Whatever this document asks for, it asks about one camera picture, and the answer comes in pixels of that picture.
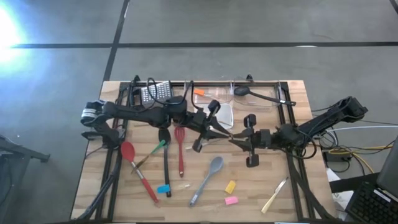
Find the concrete floor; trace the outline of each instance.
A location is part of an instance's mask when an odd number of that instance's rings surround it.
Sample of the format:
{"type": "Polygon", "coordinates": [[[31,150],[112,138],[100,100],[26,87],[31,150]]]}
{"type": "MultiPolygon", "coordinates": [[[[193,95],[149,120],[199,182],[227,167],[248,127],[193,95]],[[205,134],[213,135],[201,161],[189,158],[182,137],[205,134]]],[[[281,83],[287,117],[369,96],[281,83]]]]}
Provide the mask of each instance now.
{"type": "MultiPolygon", "coordinates": [[[[112,43],[123,0],[6,0],[2,45],[112,43]]],[[[387,0],[133,0],[120,42],[398,41],[387,0]]],[[[110,49],[0,49],[0,133],[36,151],[8,223],[68,220],[87,141],[85,102],[98,98],[110,49]]],[[[305,80],[313,109],[353,95],[367,120],[396,123],[398,47],[119,49],[111,80],[305,80]]],[[[345,126],[368,123],[340,124],[345,126]]],[[[391,142],[395,129],[338,132],[347,146],[391,142]]],[[[364,158],[375,171],[387,152],[364,158]]],[[[342,169],[343,164],[331,164],[342,169]]],[[[342,178],[361,175],[354,161],[342,178]]]]}

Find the yellow sponge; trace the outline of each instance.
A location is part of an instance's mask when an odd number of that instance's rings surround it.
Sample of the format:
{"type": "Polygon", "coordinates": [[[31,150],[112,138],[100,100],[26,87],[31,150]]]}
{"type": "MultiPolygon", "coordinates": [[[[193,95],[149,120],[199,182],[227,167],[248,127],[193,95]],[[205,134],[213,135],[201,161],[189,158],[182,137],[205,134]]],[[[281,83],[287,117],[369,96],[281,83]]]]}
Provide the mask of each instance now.
{"type": "Polygon", "coordinates": [[[232,191],[234,191],[235,186],[236,186],[235,181],[231,180],[231,181],[229,182],[229,184],[226,186],[225,191],[226,191],[227,193],[229,193],[229,194],[232,194],[232,191]]]}

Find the metal grater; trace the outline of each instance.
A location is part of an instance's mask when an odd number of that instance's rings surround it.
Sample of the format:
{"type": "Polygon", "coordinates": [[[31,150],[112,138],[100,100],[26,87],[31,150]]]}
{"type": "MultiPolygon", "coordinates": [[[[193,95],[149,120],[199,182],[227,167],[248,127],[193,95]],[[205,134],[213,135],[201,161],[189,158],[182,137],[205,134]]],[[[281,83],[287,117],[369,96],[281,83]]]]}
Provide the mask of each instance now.
{"type": "MultiPolygon", "coordinates": [[[[156,84],[156,89],[157,89],[156,100],[158,100],[160,102],[165,102],[166,100],[170,99],[173,95],[170,81],[156,84]]],[[[149,86],[149,91],[152,94],[152,96],[155,97],[156,92],[155,92],[155,87],[153,85],[149,86]]],[[[153,102],[154,102],[154,99],[152,99],[152,97],[150,97],[147,87],[141,88],[141,103],[142,103],[142,105],[150,106],[153,104],[153,102]]]]}

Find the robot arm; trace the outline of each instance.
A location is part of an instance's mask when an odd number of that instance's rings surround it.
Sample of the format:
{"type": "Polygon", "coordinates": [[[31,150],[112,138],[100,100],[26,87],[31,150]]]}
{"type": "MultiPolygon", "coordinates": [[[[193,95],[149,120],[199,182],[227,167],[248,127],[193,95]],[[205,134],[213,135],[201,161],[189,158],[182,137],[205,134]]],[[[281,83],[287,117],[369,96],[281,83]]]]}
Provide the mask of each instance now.
{"type": "Polygon", "coordinates": [[[259,164],[259,157],[254,152],[255,148],[285,149],[288,152],[299,152],[315,135],[324,132],[340,121],[348,123],[358,121],[364,117],[366,112],[368,112],[366,107],[363,107],[356,98],[349,96],[331,106],[328,111],[320,116],[300,126],[283,124],[273,134],[270,133],[269,129],[254,131],[256,115],[249,114],[244,119],[246,129],[239,134],[233,135],[234,138],[245,138],[245,140],[232,139],[229,141],[239,146],[243,151],[248,151],[249,157],[246,159],[246,165],[255,167],[259,164]]]}
{"type": "Polygon", "coordinates": [[[203,139],[229,138],[229,132],[217,122],[215,117],[221,107],[216,100],[213,100],[208,106],[209,115],[203,112],[202,108],[196,113],[187,111],[187,101],[182,96],[175,96],[167,103],[163,107],[143,109],[141,106],[121,106],[109,101],[97,100],[86,104],[80,122],[84,126],[94,128],[95,134],[102,136],[103,143],[110,148],[120,145],[121,135],[117,129],[111,129],[106,123],[111,118],[141,121],[155,128],[168,128],[173,121],[179,126],[200,133],[192,147],[196,152],[200,152],[203,139]],[[210,126],[221,133],[211,131],[210,126]]]}

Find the wooden table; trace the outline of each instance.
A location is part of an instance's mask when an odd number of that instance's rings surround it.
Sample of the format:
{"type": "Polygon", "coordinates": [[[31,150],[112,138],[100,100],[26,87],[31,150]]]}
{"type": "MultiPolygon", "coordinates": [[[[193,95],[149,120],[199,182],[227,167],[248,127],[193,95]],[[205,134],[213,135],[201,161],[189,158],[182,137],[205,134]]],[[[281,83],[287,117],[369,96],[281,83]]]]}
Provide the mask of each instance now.
{"type": "MultiPolygon", "coordinates": [[[[287,82],[291,99],[297,102],[297,105],[294,106],[296,122],[302,124],[312,118],[304,82],[287,82]]],[[[120,82],[104,82],[100,98],[114,101],[118,95],[119,84],[120,82]]],[[[251,89],[260,94],[270,92],[267,87],[251,89]]],[[[189,101],[188,104],[190,105],[188,110],[193,111],[189,101]]],[[[254,113],[257,116],[255,129],[269,128],[273,132],[275,126],[280,125],[276,107],[242,106],[234,100],[231,100],[229,104],[233,106],[234,133],[243,130],[243,118],[249,113],[254,113]]],[[[114,222],[270,222],[297,219],[290,181],[284,185],[268,212],[266,214],[260,212],[281,180],[289,176],[286,156],[283,152],[257,149],[256,152],[260,154],[260,165],[247,168],[245,161],[248,154],[246,152],[230,144],[227,140],[217,141],[203,147],[201,153],[184,150],[185,175],[180,178],[178,174],[178,144],[174,138],[174,127],[169,127],[169,131],[172,134],[172,143],[169,148],[172,197],[167,198],[165,194],[157,194],[161,202],[160,207],[156,207],[138,176],[131,174],[131,165],[128,161],[123,160],[114,222]],[[222,170],[208,182],[196,206],[188,208],[192,195],[208,172],[210,161],[216,156],[222,156],[224,159],[222,170]],[[236,188],[231,195],[224,191],[230,180],[236,181],[236,188]],[[229,196],[237,196],[239,203],[226,206],[224,198],[229,196]]],[[[186,130],[184,147],[191,146],[197,137],[198,133],[186,130]]],[[[156,128],[136,121],[129,121],[126,139],[131,141],[135,147],[136,162],[153,150],[159,142],[156,128]]],[[[90,142],[87,152],[100,145],[101,141],[90,142]]],[[[308,152],[312,152],[312,150],[311,147],[307,149],[308,152]]],[[[103,150],[93,153],[85,160],[72,218],[83,213],[98,193],[105,157],[106,151],[103,150]]],[[[321,153],[318,152],[314,158],[306,160],[305,167],[312,192],[328,212],[335,215],[321,153]]],[[[157,153],[140,170],[154,190],[157,186],[163,185],[163,153],[157,153]]],[[[306,210],[302,194],[301,199],[303,209],[306,210]]],[[[107,204],[105,203],[104,206],[105,211],[108,209],[107,204]]]]}

